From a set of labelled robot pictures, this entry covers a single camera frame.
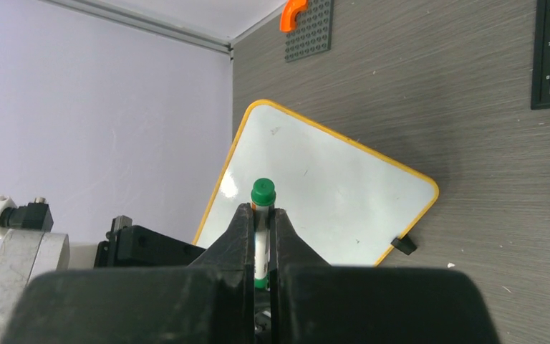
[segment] black connector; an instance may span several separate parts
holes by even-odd
[[[31,231],[52,231],[54,220],[46,203],[28,203],[18,208],[5,208],[1,213],[0,226]]]

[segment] white wall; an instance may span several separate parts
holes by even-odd
[[[231,40],[286,0],[91,0]]]
[[[54,231],[111,219],[190,241],[231,142],[229,56],[37,0],[0,0],[0,193]]]

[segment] yellow border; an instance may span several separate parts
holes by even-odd
[[[408,172],[408,173],[410,173],[414,176],[417,176],[418,178],[420,178],[420,179],[428,182],[429,184],[431,184],[433,186],[433,188],[435,189],[435,196],[433,197],[431,202],[429,202],[429,204],[420,212],[420,214],[418,214],[416,219],[414,219],[414,221],[412,221],[412,223],[404,230],[401,237],[404,237],[412,229],[412,227],[414,227],[414,225],[418,222],[418,220],[420,220],[420,218],[423,217],[423,215],[425,215],[427,210],[429,210],[429,208],[431,208],[431,206],[438,199],[438,197],[440,195],[440,188],[438,187],[438,185],[435,183],[435,181],[433,179],[425,176],[421,172],[413,170],[413,169],[407,167],[406,165],[403,165],[400,162],[389,158],[388,156],[384,156],[383,154],[378,153],[377,151],[375,151],[371,148],[368,148],[365,145],[362,145],[361,143],[358,143],[357,141],[352,140],[351,138],[348,138],[347,136],[342,135],[341,133],[337,133],[336,131],[333,131],[330,128],[326,128],[323,125],[321,125],[321,124],[319,124],[319,123],[317,123],[313,120],[310,120],[309,118],[304,117],[303,115],[299,115],[298,113],[295,113],[294,111],[292,111],[290,109],[286,109],[285,107],[283,107],[279,104],[276,104],[275,102],[272,102],[272,101],[266,100],[266,99],[260,99],[260,100],[257,100],[255,102],[251,103],[250,106],[248,106],[248,109],[246,110],[246,113],[243,115],[243,119],[241,120],[241,124],[239,125],[239,129],[237,130],[237,134],[235,134],[235,139],[233,140],[233,144],[231,145],[231,149],[228,151],[228,155],[226,156],[226,161],[224,163],[224,167],[222,168],[222,171],[220,172],[220,176],[218,177],[218,183],[216,183],[216,187],[214,188],[214,191],[212,192],[212,197],[210,197],[210,203],[208,204],[208,207],[206,208],[206,212],[203,213],[203,218],[201,219],[201,223],[199,224],[199,228],[197,229],[197,234],[195,234],[195,239],[193,239],[193,245],[197,244],[197,241],[199,240],[199,236],[201,235],[201,231],[203,231],[203,225],[206,224],[206,219],[208,218],[208,214],[210,213],[210,210],[212,209],[212,204],[214,203],[214,199],[216,198],[216,194],[218,193],[218,189],[220,188],[220,184],[222,183],[222,178],[224,177],[224,172],[228,168],[228,164],[231,162],[231,158],[233,157],[233,152],[235,152],[235,148],[237,147],[237,143],[239,142],[239,138],[241,137],[241,132],[243,131],[243,128],[246,126],[246,122],[248,121],[248,118],[250,117],[250,113],[252,112],[252,110],[255,107],[257,107],[259,105],[269,105],[269,106],[272,106],[273,108],[276,108],[277,110],[283,111],[284,113],[287,113],[288,115],[296,118],[297,120],[301,120],[302,122],[305,122],[306,124],[308,124],[312,127],[320,129],[321,131],[323,131],[325,133],[328,133],[328,134],[334,136],[335,138],[338,138],[339,140],[343,140],[343,141],[349,143],[350,145],[352,145],[356,148],[359,148],[359,149],[361,149],[362,151],[364,151],[366,153],[372,154],[376,158],[379,158],[380,160],[383,160],[383,161],[388,162],[388,163],[390,163],[390,164],[392,164],[392,165],[394,165],[398,168],[401,168],[402,170],[404,170],[404,171],[406,171],[406,172]],[[380,256],[380,258],[374,263],[374,265],[380,264],[380,262],[391,252],[392,249],[393,249],[393,246],[390,245],[389,248],[387,249],[387,251],[384,254],[382,254],[382,256]]]

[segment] gray wood surface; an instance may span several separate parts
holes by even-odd
[[[235,47],[233,127],[268,98],[433,177],[385,266],[467,273],[504,343],[550,343],[550,110],[531,111],[536,1],[335,0],[332,50],[284,62],[270,21]]]

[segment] green cap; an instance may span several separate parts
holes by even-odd
[[[275,203],[275,184],[271,179],[260,178],[254,182],[252,202],[257,206],[270,206]]]
[[[267,275],[263,279],[255,279],[254,280],[254,287],[256,289],[266,289],[267,282],[269,281],[269,276]]]

